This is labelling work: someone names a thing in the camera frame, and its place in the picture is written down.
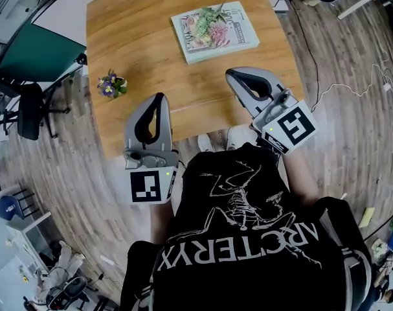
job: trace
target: cable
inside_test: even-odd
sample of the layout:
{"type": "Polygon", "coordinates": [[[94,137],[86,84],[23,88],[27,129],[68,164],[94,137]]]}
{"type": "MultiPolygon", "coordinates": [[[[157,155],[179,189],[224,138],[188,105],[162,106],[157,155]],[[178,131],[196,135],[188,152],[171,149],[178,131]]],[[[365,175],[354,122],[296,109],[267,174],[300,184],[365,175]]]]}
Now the cable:
{"type": "Polygon", "coordinates": [[[94,281],[94,282],[92,282],[92,283],[90,283],[90,285],[92,286],[94,283],[96,283],[97,281],[101,281],[101,280],[109,280],[109,281],[111,281],[111,282],[115,282],[115,283],[120,283],[120,282],[118,282],[117,280],[112,280],[112,279],[110,279],[109,277],[105,277],[104,276],[104,273],[101,273],[100,274],[100,276],[98,277],[98,279],[96,280],[96,281],[94,281]]]}
{"type": "Polygon", "coordinates": [[[388,57],[387,57],[386,60],[382,60],[382,61],[381,61],[380,66],[379,66],[378,64],[376,64],[376,63],[373,63],[373,64],[372,64],[372,69],[371,69],[371,83],[370,83],[370,85],[366,88],[366,91],[364,91],[364,92],[362,92],[362,93],[359,94],[359,93],[353,91],[353,90],[351,89],[351,87],[350,87],[350,86],[347,86],[346,84],[332,84],[332,85],[328,88],[328,90],[326,90],[325,92],[323,92],[323,93],[320,95],[320,86],[319,86],[319,67],[318,67],[318,65],[317,65],[317,63],[316,63],[316,61],[315,61],[315,59],[314,59],[313,53],[311,52],[311,49],[310,49],[310,47],[309,47],[309,45],[308,45],[307,37],[306,37],[306,34],[305,34],[304,29],[303,29],[302,24],[301,24],[300,16],[298,15],[297,10],[295,9],[295,7],[294,7],[294,5],[293,5],[292,0],[289,0],[289,3],[290,3],[290,5],[291,5],[291,7],[293,7],[293,10],[294,10],[294,12],[295,12],[295,15],[296,15],[296,17],[297,17],[297,19],[298,19],[298,24],[300,25],[300,28],[301,28],[302,35],[303,35],[303,37],[304,37],[304,41],[306,42],[307,49],[308,49],[308,51],[309,51],[309,53],[310,53],[311,58],[313,59],[314,65],[315,65],[316,76],[317,76],[317,99],[316,99],[316,103],[315,103],[315,104],[313,105],[313,107],[311,108],[311,112],[312,112],[312,113],[315,111],[317,105],[320,103],[320,101],[321,101],[323,95],[326,94],[327,92],[330,92],[333,86],[344,86],[344,87],[347,87],[354,95],[357,95],[358,97],[362,97],[365,93],[367,93],[367,91],[369,90],[369,88],[373,85],[373,70],[374,70],[374,67],[378,67],[378,68],[379,68],[379,70],[380,70],[380,72],[381,72],[382,79],[383,79],[383,83],[384,83],[384,84],[389,84],[390,89],[391,89],[392,92],[393,92],[393,75],[392,75],[392,72],[390,71],[390,69],[385,67],[385,62],[388,62],[388,61],[389,61],[389,55],[388,55],[387,51],[384,50],[384,48],[382,47],[382,45],[379,44],[381,50],[382,50],[388,57]]]}
{"type": "Polygon", "coordinates": [[[183,161],[179,160],[179,162],[182,164],[184,169],[187,169],[186,165],[183,163],[183,161]]]}
{"type": "Polygon", "coordinates": [[[386,220],[380,227],[378,227],[377,229],[375,229],[375,231],[373,233],[371,233],[370,235],[368,235],[364,241],[368,240],[370,237],[372,237],[373,235],[375,235],[380,229],[382,229],[389,221],[391,221],[391,219],[393,219],[393,214],[390,216],[390,218],[388,220],[386,220]]]}
{"type": "Polygon", "coordinates": [[[344,86],[344,87],[347,87],[347,88],[350,90],[350,92],[352,92],[354,95],[357,95],[358,97],[362,97],[364,94],[366,94],[366,93],[369,91],[369,88],[373,85],[373,75],[374,75],[374,74],[373,74],[373,70],[374,70],[374,67],[379,68],[379,70],[380,70],[380,72],[381,72],[382,79],[383,79],[383,83],[384,83],[384,84],[389,84],[390,89],[391,89],[392,92],[393,92],[393,78],[390,77],[390,76],[388,76],[388,75],[386,75],[386,72],[387,72],[388,70],[389,70],[389,73],[390,73],[391,76],[392,76],[392,72],[390,71],[389,68],[385,68],[385,62],[388,62],[388,61],[389,61],[389,55],[388,55],[388,52],[387,52],[386,50],[384,50],[384,48],[382,47],[382,45],[381,45],[381,44],[379,44],[379,45],[380,45],[381,50],[387,55],[387,59],[382,60],[381,63],[380,63],[380,65],[378,65],[378,64],[376,64],[376,63],[373,63],[373,64],[372,64],[371,76],[370,76],[371,82],[370,82],[369,86],[366,88],[366,91],[363,91],[362,93],[357,93],[357,92],[353,91],[352,88],[351,88],[350,86],[347,86],[346,84],[332,84],[332,85],[328,88],[328,90],[326,90],[325,92],[323,92],[323,93],[321,94],[320,98],[317,98],[318,100],[317,100],[317,102],[314,104],[314,106],[311,108],[311,112],[314,112],[315,108],[316,108],[317,105],[320,103],[322,97],[323,97],[327,92],[329,92],[329,91],[332,89],[333,86],[344,86]]]}
{"type": "Polygon", "coordinates": [[[53,270],[56,270],[57,268],[61,268],[62,270],[64,270],[67,274],[67,278],[66,280],[64,280],[63,282],[61,282],[58,286],[61,286],[61,284],[63,284],[64,282],[66,282],[69,279],[69,274],[68,271],[64,268],[64,267],[60,267],[60,266],[55,266],[53,267],[53,269],[51,269],[51,271],[48,273],[48,275],[50,275],[52,273],[53,270]]]}
{"type": "Polygon", "coordinates": [[[303,37],[304,37],[304,41],[306,42],[306,46],[307,46],[308,52],[310,53],[310,56],[311,56],[311,58],[312,58],[313,61],[314,61],[315,73],[316,73],[316,78],[317,78],[317,99],[316,99],[316,104],[314,105],[314,107],[315,107],[315,106],[317,106],[317,104],[319,103],[319,95],[320,95],[319,67],[318,67],[318,65],[317,65],[317,62],[316,62],[315,59],[314,59],[313,53],[311,52],[311,49],[310,49],[310,46],[308,45],[308,41],[307,41],[306,34],[305,34],[304,29],[302,28],[302,25],[301,25],[300,16],[298,16],[297,10],[295,9],[295,7],[294,7],[294,5],[293,5],[293,2],[292,2],[291,0],[289,0],[289,3],[290,3],[290,5],[291,5],[291,7],[293,7],[293,10],[294,10],[294,12],[295,12],[295,15],[297,16],[298,24],[300,25],[300,29],[301,29],[302,35],[303,35],[303,37]]]}

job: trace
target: green panel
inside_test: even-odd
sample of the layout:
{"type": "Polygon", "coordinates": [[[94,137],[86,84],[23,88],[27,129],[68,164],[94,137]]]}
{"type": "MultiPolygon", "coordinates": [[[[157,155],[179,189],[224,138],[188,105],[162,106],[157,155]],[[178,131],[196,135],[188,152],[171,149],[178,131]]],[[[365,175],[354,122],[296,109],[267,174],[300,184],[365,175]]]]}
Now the green panel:
{"type": "Polygon", "coordinates": [[[53,82],[85,47],[28,22],[2,59],[0,75],[20,81],[53,82]]]}

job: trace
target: white cable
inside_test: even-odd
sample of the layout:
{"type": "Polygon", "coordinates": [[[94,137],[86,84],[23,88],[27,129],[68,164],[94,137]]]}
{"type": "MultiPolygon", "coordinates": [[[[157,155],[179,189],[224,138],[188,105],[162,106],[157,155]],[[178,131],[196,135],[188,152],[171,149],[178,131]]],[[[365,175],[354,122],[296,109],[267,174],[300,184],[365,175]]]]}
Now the white cable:
{"type": "Polygon", "coordinates": [[[106,262],[106,263],[108,263],[108,264],[110,264],[110,265],[112,265],[112,266],[116,266],[116,267],[120,268],[120,270],[122,270],[123,273],[126,272],[126,271],[125,271],[123,268],[121,268],[114,260],[111,260],[111,259],[109,259],[109,258],[107,258],[106,256],[103,256],[103,255],[100,255],[100,258],[101,258],[101,260],[103,260],[104,262],[106,262]]]}
{"type": "Polygon", "coordinates": [[[371,77],[370,77],[371,82],[370,82],[369,86],[366,88],[366,91],[364,91],[364,92],[362,92],[362,93],[357,93],[357,92],[353,91],[352,88],[351,88],[350,86],[347,86],[346,84],[332,84],[332,85],[328,88],[328,90],[326,90],[325,92],[323,92],[323,93],[320,95],[320,98],[318,99],[318,101],[317,101],[317,102],[314,104],[314,106],[311,108],[311,112],[314,112],[315,108],[316,108],[317,105],[320,103],[320,101],[321,101],[323,95],[326,94],[327,92],[329,92],[329,91],[332,89],[333,86],[344,86],[344,87],[347,87],[347,88],[350,90],[350,92],[352,92],[354,95],[357,95],[358,97],[362,97],[365,93],[367,93],[367,91],[369,91],[369,88],[373,85],[373,68],[374,68],[374,67],[379,68],[379,70],[380,70],[380,72],[381,72],[382,79],[383,79],[383,83],[384,83],[384,84],[389,84],[390,89],[391,89],[392,92],[393,92],[393,79],[391,79],[391,77],[389,77],[388,75],[386,75],[386,70],[387,70],[387,68],[385,68],[385,62],[388,62],[388,61],[389,61],[389,55],[388,55],[387,51],[385,51],[385,50],[383,49],[382,45],[381,45],[381,44],[379,44],[379,45],[380,45],[381,50],[387,55],[387,59],[386,59],[386,60],[382,60],[381,63],[380,63],[380,66],[379,66],[378,64],[376,64],[376,63],[373,63],[373,64],[372,64],[371,77]]]}

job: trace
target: wooden table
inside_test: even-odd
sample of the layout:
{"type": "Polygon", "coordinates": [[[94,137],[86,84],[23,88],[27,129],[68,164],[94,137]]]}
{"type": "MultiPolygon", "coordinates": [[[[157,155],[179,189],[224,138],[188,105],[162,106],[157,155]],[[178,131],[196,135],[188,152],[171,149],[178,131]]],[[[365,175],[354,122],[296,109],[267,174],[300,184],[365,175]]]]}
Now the wooden table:
{"type": "Polygon", "coordinates": [[[104,154],[124,150],[129,115],[145,99],[163,92],[169,100],[174,141],[250,123],[225,80],[231,67],[268,69],[293,90],[304,92],[286,35],[268,0],[240,1],[261,44],[187,65],[170,17],[223,0],[94,0],[87,7],[87,55],[91,99],[104,154]],[[108,69],[128,80],[128,92],[115,100],[100,96],[98,77],[108,69]]]}

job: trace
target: white sneaker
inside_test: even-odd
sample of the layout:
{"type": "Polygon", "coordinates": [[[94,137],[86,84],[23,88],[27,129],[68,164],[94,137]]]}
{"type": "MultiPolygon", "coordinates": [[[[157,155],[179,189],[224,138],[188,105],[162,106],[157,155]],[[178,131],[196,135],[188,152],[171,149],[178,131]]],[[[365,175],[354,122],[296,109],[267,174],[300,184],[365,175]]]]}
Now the white sneaker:
{"type": "Polygon", "coordinates": [[[256,146],[257,133],[247,124],[230,127],[228,131],[227,151],[240,148],[246,142],[256,146]]]}
{"type": "Polygon", "coordinates": [[[202,133],[202,135],[197,137],[197,144],[199,145],[201,152],[215,152],[209,136],[205,133],[202,133]]]}

